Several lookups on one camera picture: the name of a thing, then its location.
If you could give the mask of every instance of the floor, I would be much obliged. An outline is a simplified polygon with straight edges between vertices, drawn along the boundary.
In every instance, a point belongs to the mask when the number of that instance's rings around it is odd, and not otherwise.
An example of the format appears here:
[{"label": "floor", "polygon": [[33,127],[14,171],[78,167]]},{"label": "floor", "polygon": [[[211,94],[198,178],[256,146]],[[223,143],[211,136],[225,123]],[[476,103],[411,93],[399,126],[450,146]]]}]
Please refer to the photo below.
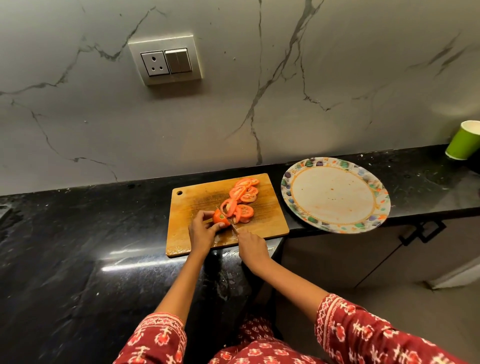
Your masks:
[{"label": "floor", "polygon": [[[480,281],[466,287],[431,291],[421,284],[334,292],[423,337],[458,358],[480,364]],[[276,325],[294,349],[325,358],[312,324],[277,294]]]}]

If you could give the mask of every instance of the knife blade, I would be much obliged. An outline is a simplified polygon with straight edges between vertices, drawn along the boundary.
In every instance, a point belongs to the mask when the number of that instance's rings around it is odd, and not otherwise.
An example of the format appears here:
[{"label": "knife blade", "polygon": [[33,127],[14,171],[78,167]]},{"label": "knife blade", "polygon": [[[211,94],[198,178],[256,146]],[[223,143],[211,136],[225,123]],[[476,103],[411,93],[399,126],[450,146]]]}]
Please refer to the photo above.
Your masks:
[{"label": "knife blade", "polygon": [[230,225],[232,226],[232,229],[233,231],[235,231],[237,233],[237,235],[239,234],[239,231],[237,229],[237,227],[235,226],[235,224],[233,223],[233,220],[228,218],[223,212],[222,212],[222,215],[225,216],[225,218],[227,219],[227,221],[230,223]]}]

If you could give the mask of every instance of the marble wall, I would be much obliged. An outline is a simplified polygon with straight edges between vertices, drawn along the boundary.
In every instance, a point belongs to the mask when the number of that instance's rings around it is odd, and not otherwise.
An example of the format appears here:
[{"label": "marble wall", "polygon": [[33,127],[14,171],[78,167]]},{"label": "marble wall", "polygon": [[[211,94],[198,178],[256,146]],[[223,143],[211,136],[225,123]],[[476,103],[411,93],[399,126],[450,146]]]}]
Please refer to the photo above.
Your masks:
[{"label": "marble wall", "polygon": [[[480,117],[473,0],[0,5],[0,195],[446,142]],[[127,42],[194,34],[204,79]]]}]

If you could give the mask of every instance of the electrical socket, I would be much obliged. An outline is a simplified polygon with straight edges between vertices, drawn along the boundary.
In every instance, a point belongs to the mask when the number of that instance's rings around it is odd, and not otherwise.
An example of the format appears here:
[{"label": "electrical socket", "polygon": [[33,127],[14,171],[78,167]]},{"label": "electrical socket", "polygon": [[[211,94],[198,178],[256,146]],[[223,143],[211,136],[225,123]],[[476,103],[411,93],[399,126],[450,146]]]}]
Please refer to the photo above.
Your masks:
[{"label": "electrical socket", "polygon": [[170,74],[163,51],[141,53],[141,56],[150,77]]}]

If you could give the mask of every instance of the cabinet handle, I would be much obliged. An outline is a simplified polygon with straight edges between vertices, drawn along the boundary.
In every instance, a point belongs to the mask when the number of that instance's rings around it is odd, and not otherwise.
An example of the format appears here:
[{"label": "cabinet handle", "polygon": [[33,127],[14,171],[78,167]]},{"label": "cabinet handle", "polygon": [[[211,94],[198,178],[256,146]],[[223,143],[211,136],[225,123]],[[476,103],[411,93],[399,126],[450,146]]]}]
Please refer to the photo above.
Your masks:
[{"label": "cabinet handle", "polygon": [[425,231],[423,226],[427,222],[421,222],[421,223],[414,224],[416,229],[408,237],[404,238],[403,236],[400,235],[398,238],[404,246],[409,246],[410,243],[414,241],[416,238],[419,238],[422,243],[428,243],[430,240],[432,240],[435,236],[437,236],[440,232],[442,232],[446,228],[446,225],[440,220],[434,220],[433,222],[437,225],[437,228],[427,236],[423,235],[423,232]]}]

